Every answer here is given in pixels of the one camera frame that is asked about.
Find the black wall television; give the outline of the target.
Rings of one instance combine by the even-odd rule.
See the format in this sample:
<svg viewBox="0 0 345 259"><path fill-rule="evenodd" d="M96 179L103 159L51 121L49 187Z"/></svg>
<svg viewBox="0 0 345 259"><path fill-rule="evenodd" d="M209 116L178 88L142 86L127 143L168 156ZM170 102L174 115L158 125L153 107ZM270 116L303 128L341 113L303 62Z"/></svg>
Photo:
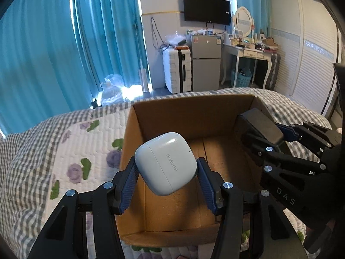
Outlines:
<svg viewBox="0 0 345 259"><path fill-rule="evenodd" d="M183 0L184 20L230 25L231 10L227 0Z"/></svg>

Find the white earbuds case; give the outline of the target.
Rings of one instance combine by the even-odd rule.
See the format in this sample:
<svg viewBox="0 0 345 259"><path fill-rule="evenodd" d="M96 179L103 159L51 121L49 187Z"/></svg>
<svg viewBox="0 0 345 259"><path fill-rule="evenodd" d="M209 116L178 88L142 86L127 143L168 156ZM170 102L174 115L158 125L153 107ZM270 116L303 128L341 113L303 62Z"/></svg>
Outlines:
<svg viewBox="0 0 345 259"><path fill-rule="evenodd" d="M162 134L138 147L135 163L146 185L158 196L181 189L197 171L191 148L176 132Z"/></svg>

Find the blue curtain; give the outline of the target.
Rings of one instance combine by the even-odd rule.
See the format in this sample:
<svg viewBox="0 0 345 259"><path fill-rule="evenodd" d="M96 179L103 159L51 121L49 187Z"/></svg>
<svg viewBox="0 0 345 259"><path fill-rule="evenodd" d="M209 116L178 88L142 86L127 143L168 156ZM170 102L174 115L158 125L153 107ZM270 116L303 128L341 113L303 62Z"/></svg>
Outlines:
<svg viewBox="0 0 345 259"><path fill-rule="evenodd" d="M1 19L1 131L24 132L91 99L70 0L14 0Z"/></svg>
<svg viewBox="0 0 345 259"><path fill-rule="evenodd" d="M125 87L139 85L148 63L138 0L70 0L70 12L91 95L110 74Z"/></svg>

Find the white louvered wardrobe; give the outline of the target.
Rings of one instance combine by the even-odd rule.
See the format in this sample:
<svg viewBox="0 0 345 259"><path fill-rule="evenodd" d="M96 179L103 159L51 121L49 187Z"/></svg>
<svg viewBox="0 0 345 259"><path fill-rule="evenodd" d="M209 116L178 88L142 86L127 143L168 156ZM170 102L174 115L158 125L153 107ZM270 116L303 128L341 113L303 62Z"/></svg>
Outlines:
<svg viewBox="0 0 345 259"><path fill-rule="evenodd" d="M281 61L275 90L326 115L336 90L342 35L319 0L271 0L271 35Z"/></svg>

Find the teal curtain right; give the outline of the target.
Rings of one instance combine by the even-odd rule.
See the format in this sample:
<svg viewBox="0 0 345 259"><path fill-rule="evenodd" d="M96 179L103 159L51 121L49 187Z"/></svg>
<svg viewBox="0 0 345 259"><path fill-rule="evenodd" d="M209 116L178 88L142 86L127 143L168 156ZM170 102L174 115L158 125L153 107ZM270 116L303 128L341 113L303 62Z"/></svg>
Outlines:
<svg viewBox="0 0 345 259"><path fill-rule="evenodd" d="M254 18L255 30L259 34L260 30L266 36L271 33L271 0L237 0L238 7L245 7Z"/></svg>

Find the small black box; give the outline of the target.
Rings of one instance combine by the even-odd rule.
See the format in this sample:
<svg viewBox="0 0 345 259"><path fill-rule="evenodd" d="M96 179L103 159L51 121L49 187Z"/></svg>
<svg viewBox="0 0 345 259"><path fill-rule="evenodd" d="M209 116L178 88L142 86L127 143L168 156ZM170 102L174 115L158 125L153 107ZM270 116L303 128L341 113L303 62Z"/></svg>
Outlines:
<svg viewBox="0 0 345 259"><path fill-rule="evenodd" d="M284 138L283 133L274 121L257 108L245 111L237 116L233 133L237 140L240 140L244 134L250 133L266 139L272 144L278 144Z"/></svg>

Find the floral quilted bed cover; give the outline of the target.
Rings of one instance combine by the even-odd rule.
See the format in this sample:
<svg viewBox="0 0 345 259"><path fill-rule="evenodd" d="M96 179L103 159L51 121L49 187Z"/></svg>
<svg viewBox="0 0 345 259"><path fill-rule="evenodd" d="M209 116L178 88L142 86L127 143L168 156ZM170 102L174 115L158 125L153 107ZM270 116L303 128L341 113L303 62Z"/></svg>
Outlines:
<svg viewBox="0 0 345 259"><path fill-rule="evenodd" d="M50 183L52 190L44 211L46 221L68 190L79 193L96 189L119 171L123 137L130 108L77 123L64 131L58 145ZM305 225L288 209L284 210L303 243ZM92 213L86 213L88 258L96 258ZM185 247L138 247L121 242L126 258L210 258L214 243Z"/></svg>

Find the clear water jug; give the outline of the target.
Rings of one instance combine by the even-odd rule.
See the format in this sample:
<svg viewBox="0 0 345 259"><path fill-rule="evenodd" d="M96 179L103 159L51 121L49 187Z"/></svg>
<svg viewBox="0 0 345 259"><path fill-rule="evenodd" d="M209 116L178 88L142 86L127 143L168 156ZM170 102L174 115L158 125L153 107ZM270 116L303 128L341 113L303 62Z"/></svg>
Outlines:
<svg viewBox="0 0 345 259"><path fill-rule="evenodd" d="M106 76L104 82L100 84L100 87L103 89L101 95L102 106L123 103L122 88L124 86L121 75L111 74Z"/></svg>

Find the oval vanity mirror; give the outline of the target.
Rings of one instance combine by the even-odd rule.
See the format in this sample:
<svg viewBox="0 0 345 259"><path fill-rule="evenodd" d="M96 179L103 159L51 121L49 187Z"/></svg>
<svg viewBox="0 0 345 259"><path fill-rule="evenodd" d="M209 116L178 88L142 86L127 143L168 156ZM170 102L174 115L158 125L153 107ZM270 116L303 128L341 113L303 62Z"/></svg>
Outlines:
<svg viewBox="0 0 345 259"><path fill-rule="evenodd" d="M253 17L249 10L241 6L237 9L233 16L233 25L235 31L241 31L243 37L249 37L254 29Z"/></svg>

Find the blue curtain middle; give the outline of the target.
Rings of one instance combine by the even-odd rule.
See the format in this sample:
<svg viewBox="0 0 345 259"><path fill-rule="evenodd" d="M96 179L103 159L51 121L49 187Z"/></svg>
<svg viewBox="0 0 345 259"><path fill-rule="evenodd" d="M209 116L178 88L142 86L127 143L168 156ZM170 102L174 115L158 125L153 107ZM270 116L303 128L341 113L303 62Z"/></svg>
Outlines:
<svg viewBox="0 0 345 259"><path fill-rule="evenodd" d="M70 0L70 12L91 95L110 74L125 87L139 85L148 63L138 0Z"/></svg>

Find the open cardboard box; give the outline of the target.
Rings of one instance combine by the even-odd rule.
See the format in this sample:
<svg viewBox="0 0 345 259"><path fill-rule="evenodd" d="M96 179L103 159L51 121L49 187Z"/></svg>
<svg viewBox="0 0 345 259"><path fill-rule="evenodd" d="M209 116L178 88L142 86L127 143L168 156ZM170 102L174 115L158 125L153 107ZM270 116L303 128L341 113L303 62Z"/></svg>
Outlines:
<svg viewBox="0 0 345 259"><path fill-rule="evenodd" d="M166 133L185 140L182 150L163 148L168 169L156 161L147 165L149 176L172 189L170 177L182 187L167 196L152 192L139 177L129 207L116 218L120 238L142 247L182 247L212 243L219 221L208 209L196 175L197 159L204 158L223 180L247 192L258 192L261 171L245 152L240 135L245 130L238 115L258 109L267 118L273 112L257 95L204 95L134 103L129 110L121 157L124 170L135 152L148 153L147 142Z"/></svg>

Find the blue curtain left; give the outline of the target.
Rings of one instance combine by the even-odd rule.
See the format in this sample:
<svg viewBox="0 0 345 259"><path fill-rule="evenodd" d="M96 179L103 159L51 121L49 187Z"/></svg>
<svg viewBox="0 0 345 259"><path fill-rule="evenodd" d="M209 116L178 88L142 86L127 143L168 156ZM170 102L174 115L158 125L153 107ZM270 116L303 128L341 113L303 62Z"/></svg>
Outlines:
<svg viewBox="0 0 345 259"><path fill-rule="evenodd" d="M14 0L1 19L1 131L24 132L91 99L70 0Z"/></svg>

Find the blue laundry basket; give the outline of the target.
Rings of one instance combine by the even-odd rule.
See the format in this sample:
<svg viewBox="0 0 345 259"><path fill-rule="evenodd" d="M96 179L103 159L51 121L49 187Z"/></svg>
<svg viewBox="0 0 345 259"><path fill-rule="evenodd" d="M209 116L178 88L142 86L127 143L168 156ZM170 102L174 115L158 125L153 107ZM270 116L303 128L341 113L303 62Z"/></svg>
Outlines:
<svg viewBox="0 0 345 259"><path fill-rule="evenodd" d="M235 87L248 87L251 81L252 73L249 68L239 68L237 72Z"/></svg>

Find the silver mini fridge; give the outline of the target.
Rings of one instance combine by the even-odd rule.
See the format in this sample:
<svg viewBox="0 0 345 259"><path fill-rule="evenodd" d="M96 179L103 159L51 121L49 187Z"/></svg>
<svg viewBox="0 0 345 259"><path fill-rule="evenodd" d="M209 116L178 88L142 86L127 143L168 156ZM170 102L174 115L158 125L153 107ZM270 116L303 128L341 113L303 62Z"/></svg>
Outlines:
<svg viewBox="0 0 345 259"><path fill-rule="evenodd" d="M220 83L221 38L192 35L192 89L195 92L218 90Z"/></svg>

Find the grey checked blanket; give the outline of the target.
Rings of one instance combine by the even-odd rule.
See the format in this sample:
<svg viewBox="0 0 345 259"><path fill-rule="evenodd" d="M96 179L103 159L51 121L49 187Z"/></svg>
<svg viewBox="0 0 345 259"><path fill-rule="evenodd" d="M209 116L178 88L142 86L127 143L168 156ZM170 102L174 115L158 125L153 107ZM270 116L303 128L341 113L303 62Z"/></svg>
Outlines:
<svg viewBox="0 0 345 259"><path fill-rule="evenodd" d="M57 115L1 139L1 236L17 258L26 258L44 225L58 145L70 126L130 108L114 104Z"/></svg>

